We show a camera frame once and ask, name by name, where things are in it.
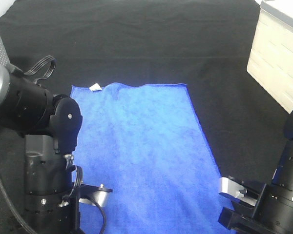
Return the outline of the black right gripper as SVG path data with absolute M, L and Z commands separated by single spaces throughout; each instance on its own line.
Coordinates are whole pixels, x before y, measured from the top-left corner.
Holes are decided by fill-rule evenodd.
M 232 201 L 232 204 L 233 210 L 223 207 L 218 222 L 226 229 L 235 230 L 239 234 L 260 234 L 254 219 L 258 210 L 257 203 L 252 206 L 243 201 Z

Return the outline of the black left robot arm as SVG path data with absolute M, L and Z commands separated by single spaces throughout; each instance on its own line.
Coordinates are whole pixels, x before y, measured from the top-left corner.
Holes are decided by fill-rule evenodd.
M 82 124 L 78 104 L 0 64 L 0 125 L 25 139 L 24 218 L 39 234 L 76 234 L 82 172 L 73 151 Z

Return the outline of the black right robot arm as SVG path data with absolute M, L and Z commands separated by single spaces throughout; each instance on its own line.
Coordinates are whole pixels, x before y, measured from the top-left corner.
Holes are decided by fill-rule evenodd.
M 238 209 L 224 207 L 218 222 L 240 234 L 293 234 L 293 110 L 284 125 L 288 140 L 269 184 L 220 178 L 219 194 Z

